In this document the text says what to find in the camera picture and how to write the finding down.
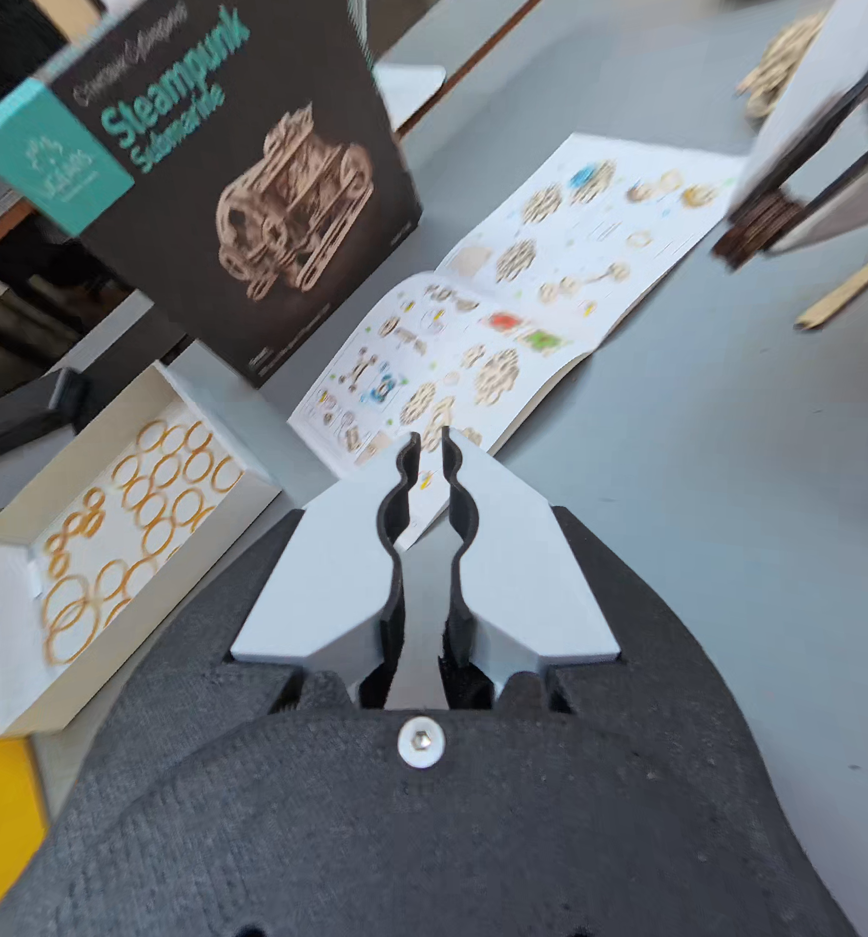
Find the white stand base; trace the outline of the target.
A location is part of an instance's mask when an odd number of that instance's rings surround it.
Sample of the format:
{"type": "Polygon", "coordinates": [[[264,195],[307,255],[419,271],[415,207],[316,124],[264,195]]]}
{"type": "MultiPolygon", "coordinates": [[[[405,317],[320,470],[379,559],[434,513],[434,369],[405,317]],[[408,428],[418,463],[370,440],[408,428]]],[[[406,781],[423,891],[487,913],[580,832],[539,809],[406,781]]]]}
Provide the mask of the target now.
{"type": "Polygon", "coordinates": [[[372,66],[372,74],[393,133],[401,131],[442,88],[446,69],[434,64],[387,64],[372,66]]]}

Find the black model kit box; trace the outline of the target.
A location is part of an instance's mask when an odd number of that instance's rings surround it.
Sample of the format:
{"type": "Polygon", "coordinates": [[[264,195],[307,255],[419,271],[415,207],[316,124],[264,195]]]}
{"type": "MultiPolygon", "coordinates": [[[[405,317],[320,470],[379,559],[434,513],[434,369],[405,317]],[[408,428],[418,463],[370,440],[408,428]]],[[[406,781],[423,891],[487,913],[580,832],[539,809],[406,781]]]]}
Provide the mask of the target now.
{"type": "Polygon", "coordinates": [[[139,2],[0,102],[0,177],[261,387],[423,209],[347,2],[139,2]]]}

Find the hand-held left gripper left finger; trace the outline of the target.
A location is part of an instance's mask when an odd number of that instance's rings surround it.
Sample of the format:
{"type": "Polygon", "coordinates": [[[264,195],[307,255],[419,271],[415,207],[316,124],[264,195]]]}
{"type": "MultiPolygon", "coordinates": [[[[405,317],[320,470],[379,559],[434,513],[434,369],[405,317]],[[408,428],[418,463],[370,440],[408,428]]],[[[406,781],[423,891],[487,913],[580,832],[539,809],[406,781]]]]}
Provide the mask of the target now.
{"type": "Polygon", "coordinates": [[[404,646],[396,544],[420,455],[409,432],[307,504],[230,647],[235,661],[335,673],[362,709],[384,709],[404,646]]]}

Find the light wooden model assembly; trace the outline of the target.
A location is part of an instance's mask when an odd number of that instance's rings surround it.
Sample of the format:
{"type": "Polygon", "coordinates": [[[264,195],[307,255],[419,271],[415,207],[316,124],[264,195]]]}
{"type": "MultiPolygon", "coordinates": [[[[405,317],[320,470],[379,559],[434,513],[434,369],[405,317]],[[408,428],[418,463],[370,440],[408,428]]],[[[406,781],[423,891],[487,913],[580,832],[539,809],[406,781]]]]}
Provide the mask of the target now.
{"type": "Polygon", "coordinates": [[[745,117],[749,123],[763,123],[776,109],[827,15],[828,11],[822,9],[796,19],[768,42],[758,63],[736,88],[736,95],[747,99],[745,117]]]}

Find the dark wooden disc assembly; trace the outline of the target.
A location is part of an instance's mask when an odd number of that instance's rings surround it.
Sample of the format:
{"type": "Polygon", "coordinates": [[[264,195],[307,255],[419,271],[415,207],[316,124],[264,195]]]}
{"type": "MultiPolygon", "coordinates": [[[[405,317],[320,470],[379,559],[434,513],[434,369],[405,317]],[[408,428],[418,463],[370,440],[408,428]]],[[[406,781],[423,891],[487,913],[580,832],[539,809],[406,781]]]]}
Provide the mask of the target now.
{"type": "Polygon", "coordinates": [[[711,254],[731,270],[738,270],[766,251],[796,224],[806,203],[781,189],[756,196],[738,210],[711,254]]]}

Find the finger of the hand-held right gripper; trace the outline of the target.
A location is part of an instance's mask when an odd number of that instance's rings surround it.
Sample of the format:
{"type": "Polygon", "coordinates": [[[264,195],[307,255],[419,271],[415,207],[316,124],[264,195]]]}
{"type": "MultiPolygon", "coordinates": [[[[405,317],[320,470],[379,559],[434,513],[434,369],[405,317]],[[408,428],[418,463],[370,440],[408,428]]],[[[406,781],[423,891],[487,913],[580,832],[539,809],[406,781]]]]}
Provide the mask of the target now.
{"type": "Polygon", "coordinates": [[[859,158],[837,180],[803,203],[767,246],[785,254],[868,226],[868,158],[859,158]]]}
{"type": "MultiPolygon", "coordinates": [[[[814,45],[759,127],[727,220],[758,195],[786,193],[788,180],[861,107],[868,143],[868,1],[833,2],[814,45]]],[[[868,158],[868,149],[860,158],[868,158]]]]}

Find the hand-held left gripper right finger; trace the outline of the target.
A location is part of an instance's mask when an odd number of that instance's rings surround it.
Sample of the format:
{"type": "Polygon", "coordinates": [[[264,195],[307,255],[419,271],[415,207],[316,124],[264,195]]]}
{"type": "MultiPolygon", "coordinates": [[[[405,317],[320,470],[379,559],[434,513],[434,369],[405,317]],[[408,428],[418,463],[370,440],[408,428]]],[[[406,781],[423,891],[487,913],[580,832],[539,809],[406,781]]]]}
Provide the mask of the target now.
{"type": "Polygon", "coordinates": [[[518,673],[614,662],[620,645],[550,502],[456,429],[441,432],[451,560],[440,677],[450,709],[490,709],[518,673]]]}

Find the thin wooden stick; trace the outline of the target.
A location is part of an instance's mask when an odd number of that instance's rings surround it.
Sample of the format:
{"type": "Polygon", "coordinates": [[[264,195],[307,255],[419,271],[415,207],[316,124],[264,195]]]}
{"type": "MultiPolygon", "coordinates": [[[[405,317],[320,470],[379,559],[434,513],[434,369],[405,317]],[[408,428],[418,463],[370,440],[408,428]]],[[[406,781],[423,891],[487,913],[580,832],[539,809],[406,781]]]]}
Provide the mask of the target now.
{"type": "Polygon", "coordinates": [[[795,321],[799,332],[816,331],[840,314],[868,289],[868,263],[843,284],[806,309],[795,321]]]}

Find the illustrated instruction booklet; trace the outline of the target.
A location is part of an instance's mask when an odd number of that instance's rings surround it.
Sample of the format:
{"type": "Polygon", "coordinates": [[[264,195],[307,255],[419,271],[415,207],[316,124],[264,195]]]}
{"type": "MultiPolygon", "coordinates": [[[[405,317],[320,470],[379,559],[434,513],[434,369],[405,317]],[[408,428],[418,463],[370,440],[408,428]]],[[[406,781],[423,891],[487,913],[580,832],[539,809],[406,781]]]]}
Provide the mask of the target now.
{"type": "Polygon", "coordinates": [[[433,271],[375,303],[290,427],[337,478],[419,435],[408,549],[447,506],[441,428],[498,451],[723,219],[745,161],[569,135],[433,271]]]}

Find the white cardboard tray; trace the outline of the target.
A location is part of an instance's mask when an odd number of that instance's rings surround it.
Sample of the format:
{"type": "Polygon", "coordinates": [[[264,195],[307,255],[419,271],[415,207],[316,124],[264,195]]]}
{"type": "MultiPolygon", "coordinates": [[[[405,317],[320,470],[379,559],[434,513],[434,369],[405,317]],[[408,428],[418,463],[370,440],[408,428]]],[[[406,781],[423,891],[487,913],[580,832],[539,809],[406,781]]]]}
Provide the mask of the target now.
{"type": "Polygon", "coordinates": [[[227,369],[214,369],[213,377],[225,381],[191,381],[151,365],[0,511],[0,739],[65,728],[279,494],[276,414],[227,369]],[[211,424],[244,474],[79,658],[65,667],[48,665],[30,548],[131,435],[174,403],[211,424]]]}

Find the group of wooden rings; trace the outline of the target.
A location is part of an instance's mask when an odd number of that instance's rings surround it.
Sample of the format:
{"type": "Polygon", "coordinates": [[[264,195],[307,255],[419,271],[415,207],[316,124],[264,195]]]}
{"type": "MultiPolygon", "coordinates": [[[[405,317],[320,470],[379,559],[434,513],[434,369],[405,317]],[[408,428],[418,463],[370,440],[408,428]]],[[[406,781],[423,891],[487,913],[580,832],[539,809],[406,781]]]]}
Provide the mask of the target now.
{"type": "Polygon", "coordinates": [[[243,474],[186,404],[140,426],[30,548],[44,661],[79,658],[243,474]]]}

